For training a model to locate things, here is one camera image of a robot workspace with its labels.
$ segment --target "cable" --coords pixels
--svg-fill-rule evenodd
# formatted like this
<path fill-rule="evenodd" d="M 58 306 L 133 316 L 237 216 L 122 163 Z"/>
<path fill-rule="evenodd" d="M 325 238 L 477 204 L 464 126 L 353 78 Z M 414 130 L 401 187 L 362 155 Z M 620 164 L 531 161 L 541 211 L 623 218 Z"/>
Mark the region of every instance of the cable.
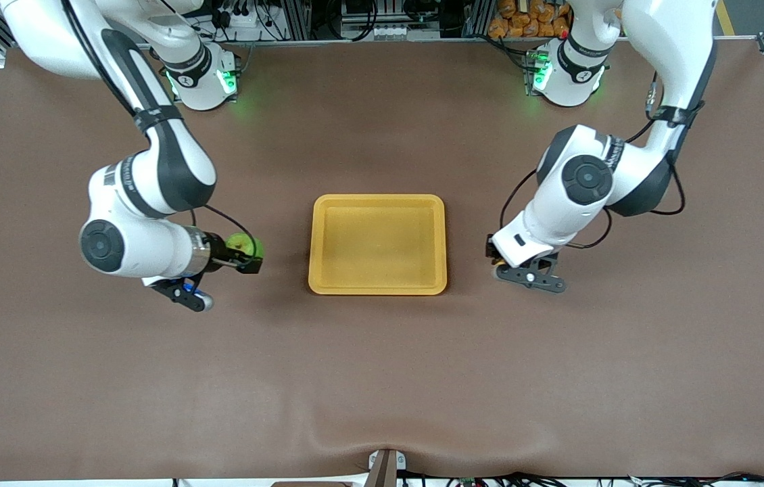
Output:
<path fill-rule="evenodd" d="M 679 181 L 679 175 L 676 173 L 676 164 L 670 164 L 670 175 L 673 176 L 673 182 L 676 183 L 676 191 L 679 192 L 679 208 L 671 212 L 661 212 L 661 210 L 650 210 L 650 213 L 656 215 L 673 216 L 682 213 L 686 209 L 686 192 L 682 191 L 682 181 Z"/>
<path fill-rule="evenodd" d="M 101 78 L 103 78 L 103 82 L 106 84 L 107 87 L 109 87 L 109 90 L 112 92 L 112 95 L 114 95 L 114 97 L 118 99 L 118 101 L 120 102 L 120 105 L 122 105 L 122 107 L 130 115 L 135 117 L 135 110 L 129 104 L 129 101 L 127 101 L 126 98 L 124 98 L 123 93 L 120 92 L 117 85 L 114 84 L 114 81 L 106 72 L 106 68 L 103 66 L 103 62 L 100 61 L 99 56 L 97 55 L 97 53 L 94 52 L 94 47 L 91 44 L 91 40 L 88 38 L 88 34 L 85 34 L 85 31 L 82 29 L 82 24 L 81 22 L 78 21 L 76 10 L 73 10 L 70 0 L 61 0 L 61 6 L 63 6 L 64 13 L 66 13 L 67 19 L 70 21 L 70 25 L 72 27 L 73 33 L 75 33 L 79 43 L 82 44 L 82 48 L 85 50 L 85 53 L 86 55 L 88 55 L 88 58 L 91 59 L 91 64 L 94 65 L 94 69 L 97 69 L 97 73 L 100 75 Z"/>
<path fill-rule="evenodd" d="M 247 51 L 247 61 L 244 62 L 243 66 L 241 67 L 240 73 L 243 74 L 244 71 L 249 68 L 249 60 L 253 58 L 253 49 L 256 48 L 256 43 L 249 44 L 249 50 Z"/>
<path fill-rule="evenodd" d="M 259 3 L 261 3 L 261 0 L 256 0 L 256 2 L 253 2 L 253 6 L 256 9 L 256 15 L 259 17 L 259 24 L 264 27 L 265 32 L 267 32 L 268 35 L 271 36 L 271 38 L 273 38 L 275 41 L 284 41 L 285 39 L 275 36 L 274 33 L 268 29 L 266 22 L 271 22 L 272 25 L 277 25 L 277 22 L 275 22 L 274 19 L 270 16 L 270 10 L 268 10 L 267 21 L 262 21 L 262 12 L 259 11 Z"/>
<path fill-rule="evenodd" d="M 647 124 L 644 125 L 643 129 L 638 130 L 638 133 L 626 139 L 625 142 L 627 144 L 630 144 L 634 141 L 637 141 L 641 137 L 641 135 L 644 135 L 644 133 L 646 133 L 647 130 L 650 130 L 650 127 L 652 126 L 653 122 L 655 122 L 655 120 L 652 120 L 652 119 L 648 120 Z"/>
<path fill-rule="evenodd" d="M 343 37 L 341 33 L 337 32 L 336 28 L 334 28 L 332 24 L 333 19 L 337 18 L 338 16 L 337 12 L 333 12 L 333 15 L 331 15 L 333 6 L 337 1 L 338 0 L 329 0 L 325 6 L 326 24 L 334 37 L 337 39 L 345 40 L 345 37 Z M 369 36 L 369 34 L 373 31 L 373 28 L 376 26 L 376 19 L 379 18 L 379 6 L 376 4 L 376 0 L 367 0 L 367 3 L 369 7 L 367 8 L 366 25 L 364 25 L 364 30 L 361 30 L 361 33 L 358 34 L 357 37 L 349 39 L 353 43 L 357 43 L 357 41 L 363 40 L 364 37 Z"/>
<path fill-rule="evenodd" d="M 515 194 L 517 194 L 518 191 L 521 190 L 521 186 L 525 184 L 533 175 L 535 175 L 536 169 L 530 170 L 529 175 L 525 176 L 525 178 L 521 179 L 520 183 L 517 183 L 517 185 L 514 188 L 514 191 L 511 191 L 511 194 L 508 195 L 508 200 L 505 200 L 505 204 L 502 206 L 502 211 L 499 212 L 499 229 L 502 230 L 502 228 L 505 226 L 505 210 L 508 210 L 508 205 L 511 204 L 511 200 L 515 199 Z"/>
<path fill-rule="evenodd" d="M 277 21 L 274 20 L 274 16 L 271 15 L 271 6 L 270 3 L 268 3 L 268 0 L 258 0 L 262 3 L 262 9 L 265 10 L 265 14 L 268 15 L 268 19 L 270 19 L 271 24 L 274 24 L 274 30 L 277 31 L 277 36 L 280 36 L 280 41 L 287 41 L 288 39 L 286 36 L 283 36 L 283 32 L 280 31 L 280 26 L 277 25 Z"/>
<path fill-rule="evenodd" d="M 405 13 L 408 18 L 412 19 L 413 22 L 419 22 L 419 24 L 427 24 L 428 22 L 434 22 L 439 19 L 439 16 L 441 15 L 441 5 L 443 3 L 439 3 L 437 13 L 429 14 L 427 16 L 418 13 L 417 10 L 410 9 L 410 6 L 412 6 L 413 3 L 415 3 L 415 0 L 404 0 L 402 8 L 403 13 Z"/>
<path fill-rule="evenodd" d="M 494 41 L 492 37 L 485 36 L 484 34 L 470 34 L 468 37 L 475 37 L 477 39 L 483 39 L 484 41 L 487 41 L 488 43 L 490 43 L 491 46 L 496 47 L 496 49 L 499 49 L 500 51 L 504 52 L 506 56 L 508 56 L 509 61 L 511 61 L 512 64 L 514 64 L 518 68 L 523 69 L 524 71 L 532 71 L 532 72 L 536 71 L 536 68 L 530 68 L 528 66 L 520 64 L 520 62 L 518 62 L 517 59 L 514 58 L 515 55 L 520 55 L 520 56 L 527 55 L 526 51 L 523 51 L 520 49 L 513 49 L 512 47 L 506 46 L 505 41 L 503 41 L 502 38 L 500 38 L 497 43 L 497 41 Z"/>
<path fill-rule="evenodd" d="M 610 210 L 608 210 L 607 207 L 602 208 L 602 210 L 604 210 L 605 215 L 607 215 L 607 228 L 604 229 L 604 233 L 601 235 L 601 237 L 599 237 L 596 241 L 593 241 L 593 243 L 573 243 L 573 241 L 569 241 L 565 244 L 565 246 L 571 247 L 571 249 L 586 250 L 592 249 L 592 247 L 601 244 L 602 241 L 607 238 L 607 235 L 611 234 L 611 227 L 613 226 L 613 216 L 611 216 Z"/>
<path fill-rule="evenodd" d="M 217 213 L 219 216 L 222 216 L 223 218 L 229 220 L 230 222 L 235 224 L 235 226 L 237 226 L 237 228 L 240 228 L 241 231 L 243 231 L 243 233 L 246 233 L 247 237 L 249 237 L 249 240 L 253 244 L 253 252 L 250 252 L 249 258 L 256 258 L 256 240 L 255 240 L 255 238 L 253 238 L 253 234 L 249 233 L 249 230 L 247 230 L 247 228 L 245 226 L 241 225 L 240 222 L 237 221 L 236 219 L 231 218 L 231 216 L 226 215 L 225 213 L 221 212 L 220 210 L 216 209 L 213 206 L 210 206 L 209 204 L 206 204 L 205 207 L 208 210 L 211 210 L 212 212 Z"/>

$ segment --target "brown table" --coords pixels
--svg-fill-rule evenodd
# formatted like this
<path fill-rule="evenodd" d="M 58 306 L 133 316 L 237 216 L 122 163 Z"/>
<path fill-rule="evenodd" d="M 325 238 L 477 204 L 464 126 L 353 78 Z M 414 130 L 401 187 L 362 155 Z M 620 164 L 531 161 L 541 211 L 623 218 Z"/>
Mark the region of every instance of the brown table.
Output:
<path fill-rule="evenodd" d="M 260 275 L 206 277 L 217 305 L 197 315 L 82 261 L 89 175 L 146 141 L 101 83 L 11 52 L 0 479 L 335 475 L 383 446 L 447 476 L 764 474 L 754 41 L 719 44 L 680 162 L 681 216 L 618 218 L 601 246 L 565 250 L 560 296 L 490 277 L 484 235 L 555 132 L 628 136 L 644 123 L 652 69 L 627 43 L 611 64 L 586 105 L 563 109 L 524 96 L 517 69 L 483 44 L 259 49 L 237 104 L 183 110 L 218 167 L 212 203 L 267 250 Z M 336 192 L 443 198 L 443 295 L 313 295 L 312 204 Z M 200 225 L 233 231 L 208 212 Z"/>

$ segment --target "black joint cap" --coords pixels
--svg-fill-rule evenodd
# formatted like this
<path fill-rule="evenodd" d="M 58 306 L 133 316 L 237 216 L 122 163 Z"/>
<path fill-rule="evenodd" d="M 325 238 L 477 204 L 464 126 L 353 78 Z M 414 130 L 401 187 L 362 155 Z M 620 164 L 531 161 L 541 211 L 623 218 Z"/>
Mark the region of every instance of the black joint cap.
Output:
<path fill-rule="evenodd" d="M 85 260 L 103 272 L 120 269 L 123 262 L 123 237 L 117 227 L 105 220 L 93 220 L 82 228 L 78 238 Z"/>

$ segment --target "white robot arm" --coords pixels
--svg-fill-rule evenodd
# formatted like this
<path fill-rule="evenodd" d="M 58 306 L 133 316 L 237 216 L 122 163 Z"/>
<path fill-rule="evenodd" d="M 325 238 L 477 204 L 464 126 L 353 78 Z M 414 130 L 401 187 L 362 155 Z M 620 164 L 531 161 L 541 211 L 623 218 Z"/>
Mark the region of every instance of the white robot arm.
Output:
<path fill-rule="evenodd" d="M 83 258 L 98 271 L 140 277 L 173 302 L 211 308 L 197 290 L 222 265 L 256 273 L 261 258 L 228 248 L 218 235 L 165 218 L 205 206 L 216 184 L 211 160 L 190 134 L 138 47 L 105 21 L 94 0 L 1 0 L 21 49 L 43 68 L 101 78 L 132 114 L 150 148 L 94 173 L 91 213 L 79 235 Z M 193 46 L 205 49 L 191 39 Z M 179 50 L 169 46 L 162 54 Z M 191 278 L 193 285 L 185 284 Z"/>
<path fill-rule="evenodd" d="M 539 163 L 533 200 L 490 237 L 488 252 L 506 263 L 497 277 L 561 292 L 565 284 L 552 276 L 555 259 L 546 256 L 605 206 L 622 216 L 657 206 L 713 70 L 713 10 L 714 0 L 625 0 L 629 40 L 664 84 L 650 138 L 636 147 L 586 126 L 557 133 Z"/>
<path fill-rule="evenodd" d="M 568 0 L 574 21 L 565 39 L 552 39 L 547 51 L 550 70 L 533 89 L 562 107 L 580 105 L 598 89 L 604 60 L 620 33 L 617 10 L 623 0 Z"/>

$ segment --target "green led light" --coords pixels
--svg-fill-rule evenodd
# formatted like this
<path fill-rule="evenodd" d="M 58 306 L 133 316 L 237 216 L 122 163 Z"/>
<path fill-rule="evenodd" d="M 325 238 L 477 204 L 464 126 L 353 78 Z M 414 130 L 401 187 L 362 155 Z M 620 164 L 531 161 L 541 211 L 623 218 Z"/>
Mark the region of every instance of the green led light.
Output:
<path fill-rule="evenodd" d="M 168 79 L 168 84 L 172 85 L 172 93 L 178 96 L 178 89 L 174 86 L 174 80 L 172 80 L 172 75 L 169 74 L 169 71 L 166 71 L 166 79 Z"/>
<path fill-rule="evenodd" d="M 542 69 L 539 70 L 538 73 L 535 74 L 535 81 L 533 83 L 534 89 L 545 89 L 547 86 L 547 80 L 550 79 L 550 75 L 553 73 L 553 64 L 552 62 L 545 62 L 545 65 L 542 66 Z"/>
<path fill-rule="evenodd" d="M 223 72 L 218 69 L 217 77 L 220 80 L 220 84 L 222 84 L 222 89 L 224 89 L 228 95 L 235 92 L 237 83 L 235 83 L 235 75 L 233 73 L 229 71 Z"/>

